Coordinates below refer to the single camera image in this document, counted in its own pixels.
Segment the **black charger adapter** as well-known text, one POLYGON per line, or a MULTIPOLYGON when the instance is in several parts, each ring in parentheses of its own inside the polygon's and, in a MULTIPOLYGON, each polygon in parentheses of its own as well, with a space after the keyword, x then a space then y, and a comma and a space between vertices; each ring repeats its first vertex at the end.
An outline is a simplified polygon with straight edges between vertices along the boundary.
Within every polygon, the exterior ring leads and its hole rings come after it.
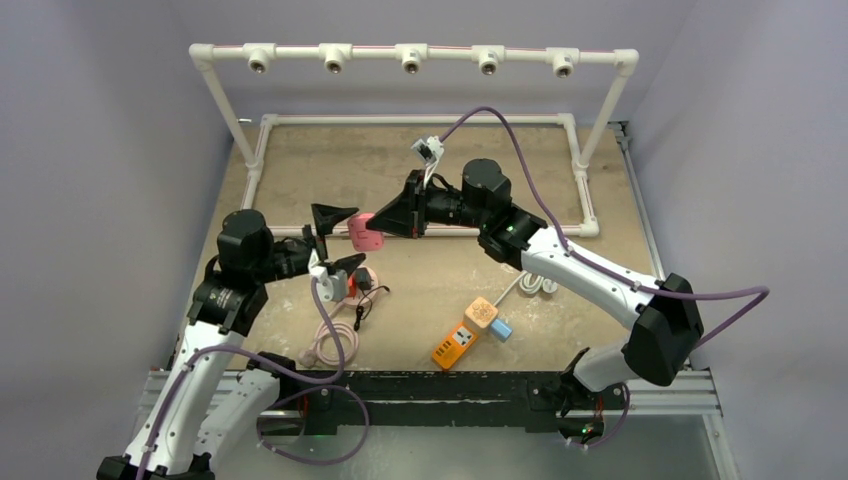
POLYGON ((353 330, 358 332, 362 322, 373 310, 378 294, 380 292, 390 293, 391 289, 380 284, 376 275, 372 274, 366 267, 357 268, 353 273, 352 280, 360 294, 355 304, 355 320, 353 323, 353 330))

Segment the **pink square charger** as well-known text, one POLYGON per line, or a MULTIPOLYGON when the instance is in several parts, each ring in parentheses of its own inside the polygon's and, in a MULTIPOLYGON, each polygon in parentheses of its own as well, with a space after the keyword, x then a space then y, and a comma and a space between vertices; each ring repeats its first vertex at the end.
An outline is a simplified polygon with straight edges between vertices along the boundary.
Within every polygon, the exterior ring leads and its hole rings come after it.
POLYGON ((371 212, 359 213, 351 216, 346 222, 348 237, 356 252, 374 252, 384 246, 384 234, 367 226, 373 217, 374 213, 371 212))

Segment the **beige cube socket adapter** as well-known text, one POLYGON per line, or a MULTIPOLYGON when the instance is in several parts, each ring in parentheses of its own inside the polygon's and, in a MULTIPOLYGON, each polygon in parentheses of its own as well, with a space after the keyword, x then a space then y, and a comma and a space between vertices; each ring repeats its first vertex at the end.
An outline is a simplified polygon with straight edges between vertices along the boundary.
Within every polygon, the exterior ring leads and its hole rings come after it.
POLYGON ((498 308, 483 297, 477 297, 464 310, 463 325, 475 332, 484 332, 498 317, 498 308))

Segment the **orange power strip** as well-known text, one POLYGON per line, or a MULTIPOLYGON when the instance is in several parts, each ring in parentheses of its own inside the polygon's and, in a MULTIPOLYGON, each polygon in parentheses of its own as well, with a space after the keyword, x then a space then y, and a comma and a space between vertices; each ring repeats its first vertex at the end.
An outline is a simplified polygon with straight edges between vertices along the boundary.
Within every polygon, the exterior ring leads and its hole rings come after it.
MULTIPOLYGON (((533 296, 540 292, 551 295, 557 291, 558 284, 551 279, 537 274, 526 271, 519 273, 494 301, 488 300, 498 308, 499 314, 497 318, 502 319, 506 323, 508 322, 504 319, 499 307, 515 288, 518 288, 528 296, 533 296)), ((449 371, 468 353, 475 343, 486 336, 496 339, 491 335, 489 328, 484 332, 475 332, 466 328, 461 319, 460 323, 434 349, 431 354, 431 360, 441 371, 449 371)))

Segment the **blue square charger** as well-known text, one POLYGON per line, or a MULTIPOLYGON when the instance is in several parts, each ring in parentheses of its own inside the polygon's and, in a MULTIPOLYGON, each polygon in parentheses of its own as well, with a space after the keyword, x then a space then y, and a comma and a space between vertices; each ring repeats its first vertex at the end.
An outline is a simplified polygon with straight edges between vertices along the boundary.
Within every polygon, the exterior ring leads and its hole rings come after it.
POLYGON ((500 318, 492 321, 489 331, 492 336, 502 343, 505 343, 513 333, 511 326, 500 318))

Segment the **red cube socket adapter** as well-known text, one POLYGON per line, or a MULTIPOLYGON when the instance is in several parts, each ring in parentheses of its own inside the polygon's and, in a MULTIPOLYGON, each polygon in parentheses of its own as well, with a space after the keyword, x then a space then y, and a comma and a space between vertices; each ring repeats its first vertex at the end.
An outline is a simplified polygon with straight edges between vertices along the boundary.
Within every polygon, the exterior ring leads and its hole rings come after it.
POLYGON ((358 293, 359 293, 358 284, 356 283, 356 279, 353 276, 348 278, 347 288, 348 288, 347 295, 346 295, 347 298, 354 298, 358 295, 358 293))

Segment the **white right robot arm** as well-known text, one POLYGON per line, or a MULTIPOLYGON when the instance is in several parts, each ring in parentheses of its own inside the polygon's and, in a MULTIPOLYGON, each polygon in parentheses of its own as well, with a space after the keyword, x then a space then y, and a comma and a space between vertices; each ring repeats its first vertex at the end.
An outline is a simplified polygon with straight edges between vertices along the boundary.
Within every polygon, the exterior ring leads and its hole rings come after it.
POLYGON ((460 187, 431 186, 413 170, 402 192, 380 209, 368 229, 419 238, 432 224, 478 229, 484 252, 498 263, 552 280, 613 317, 628 338, 588 349, 566 368, 564 399, 584 407, 600 391, 631 379, 668 386, 703 335, 691 284, 629 271, 557 235, 542 218, 513 202, 511 181, 491 159, 466 163, 460 187))

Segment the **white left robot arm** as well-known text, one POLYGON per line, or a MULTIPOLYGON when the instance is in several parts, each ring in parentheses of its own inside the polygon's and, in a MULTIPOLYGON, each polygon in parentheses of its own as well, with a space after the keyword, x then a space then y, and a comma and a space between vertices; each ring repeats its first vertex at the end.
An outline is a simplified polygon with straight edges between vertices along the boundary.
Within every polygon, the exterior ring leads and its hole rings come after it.
POLYGON ((313 203, 313 221, 295 238, 275 239, 255 209, 228 214, 217 253, 193 293, 173 368, 150 414, 123 454, 106 457, 99 479, 212 479, 226 447, 266 407, 284 409, 308 392, 335 387, 348 354, 325 308, 349 291, 363 253, 331 260, 326 237, 356 207, 313 203), (268 301, 270 283, 308 276, 310 293, 335 344, 334 373, 297 372, 287 359, 242 345, 268 301))

